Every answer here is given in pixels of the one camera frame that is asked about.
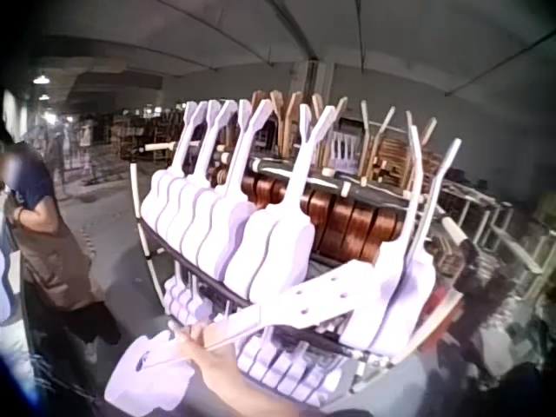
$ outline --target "drying rack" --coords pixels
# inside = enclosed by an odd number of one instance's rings
[[[151,275],[151,281],[155,292],[159,298],[159,302],[163,305],[163,293],[161,284],[158,280],[156,270],[153,265],[153,258],[159,254],[167,252],[173,259],[179,262],[187,271],[195,275],[199,282],[210,288],[213,295],[220,298],[220,300],[227,301],[231,306],[236,308],[245,308],[250,305],[250,301],[243,299],[236,293],[228,289],[223,283],[213,279],[211,276],[205,274],[201,271],[195,264],[185,259],[182,254],[178,253],[176,250],[171,248],[168,243],[166,243],[161,236],[159,236],[142,218],[140,214],[140,198],[139,198],[139,188],[137,181],[137,156],[152,150],[159,149],[172,149],[175,147],[173,142],[160,143],[156,146],[145,145],[140,146],[132,150],[131,157],[129,159],[129,177],[132,199],[134,204],[134,212],[136,216],[137,231],[139,234],[143,255],[147,262],[149,273]],[[451,230],[447,230],[449,235],[452,235]],[[461,230],[459,230],[458,235],[465,235]],[[147,237],[155,241],[160,245],[160,248],[150,251]],[[466,238],[464,239],[465,244],[469,242]],[[321,265],[335,268],[340,265],[339,262],[330,260],[321,255],[312,254],[312,261],[317,261]],[[447,325],[452,321],[458,307],[461,305],[463,294],[456,291],[453,288],[448,289],[446,296],[434,309],[434,311],[420,324],[420,326],[415,330],[409,343],[406,345],[404,350],[395,356],[394,358],[386,358],[376,354],[372,354],[367,350],[360,350],[352,347],[345,346],[339,343],[338,336],[335,333],[324,331],[323,333],[318,333],[316,328],[305,328],[297,329],[288,326],[276,326],[275,334],[280,337],[284,342],[289,341],[298,342],[306,341],[309,343],[312,350],[321,351],[325,354],[337,354],[344,358],[357,361],[357,368],[353,379],[350,381],[349,387],[347,389],[348,394],[357,394],[360,391],[368,387],[378,376],[381,376],[392,367],[404,361],[408,356],[415,352],[419,347],[425,345],[427,341],[431,338],[437,336],[439,329],[447,329]],[[223,312],[222,303],[214,302],[213,305],[218,308],[220,304],[221,310]],[[335,400],[330,401],[329,405],[335,403]]]

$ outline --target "factory floor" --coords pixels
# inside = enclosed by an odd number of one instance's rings
[[[66,184],[67,196],[60,201],[64,219],[94,256],[92,275],[106,291],[107,305],[122,330],[118,346],[99,344],[98,363],[91,369],[99,397],[125,348],[140,335],[158,333],[166,323],[139,244],[129,165],[107,151],[99,149],[93,158],[100,181],[86,186],[79,175],[73,175],[76,179]],[[150,176],[157,168],[152,162],[139,165],[142,195],[149,190]],[[156,268],[161,278],[172,274],[171,260],[164,255],[156,260]],[[436,349],[408,358],[367,391],[350,397],[344,406],[367,409],[377,417],[455,415],[465,391],[467,370],[457,343],[441,341]],[[189,404],[187,410],[152,415],[229,415],[201,381],[191,384],[185,403]],[[99,404],[98,415],[124,415],[110,405]]]

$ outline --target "shelf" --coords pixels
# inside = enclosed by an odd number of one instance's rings
[[[237,307],[245,308],[251,304],[251,302],[234,293],[223,283],[213,279],[211,276],[202,272],[195,264],[188,261],[182,256],[182,254],[171,248],[168,243],[166,243],[166,241],[164,241],[164,239],[162,239],[161,236],[159,236],[143,219],[139,219],[138,222],[147,236],[156,241],[185,269],[194,274],[198,278],[199,282],[202,282],[210,289],[214,290],[217,294],[224,297],[226,300],[231,301]],[[323,263],[331,268],[339,265],[337,262],[327,260],[320,255],[316,255],[314,259],[319,263]],[[325,332],[323,334],[319,334],[316,333],[312,328],[298,329],[288,326],[275,326],[275,334],[285,341],[292,341],[293,343],[296,343],[297,341],[306,341],[313,348],[317,348],[331,354],[339,354],[351,359],[355,359],[357,361],[367,362],[371,356],[374,356],[367,351],[353,349],[340,344],[338,341],[335,340],[337,339],[337,335],[334,333]]]
[[[214,159],[228,164],[229,152],[215,152]],[[291,161],[283,161],[264,156],[249,156],[248,167],[256,174],[264,174],[270,178],[287,182],[291,176],[294,164]],[[361,186],[360,178],[338,172],[336,176],[324,176],[312,170],[307,179],[307,186],[316,191],[345,198],[352,198],[357,202],[364,202],[373,207],[391,208],[406,211],[409,201],[404,198],[401,190],[395,187],[369,183]]]

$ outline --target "person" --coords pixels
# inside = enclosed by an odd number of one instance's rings
[[[0,139],[8,142],[8,133],[1,128]],[[15,165],[18,175],[8,175]],[[40,155],[20,142],[0,155],[0,177],[11,189],[4,213],[24,260],[23,278],[85,345],[85,360],[96,363],[97,336],[114,345],[120,332],[104,305],[102,290],[89,278],[90,258],[60,214],[48,170]]]

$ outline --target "ceiling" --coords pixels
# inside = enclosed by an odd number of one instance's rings
[[[362,0],[360,44],[356,4],[62,0],[50,10],[43,55],[109,59],[106,72],[161,77],[308,58],[360,68],[363,50],[365,69],[450,91],[556,28],[543,0]],[[508,123],[552,127],[555,75],[556,37],[455,94]]]

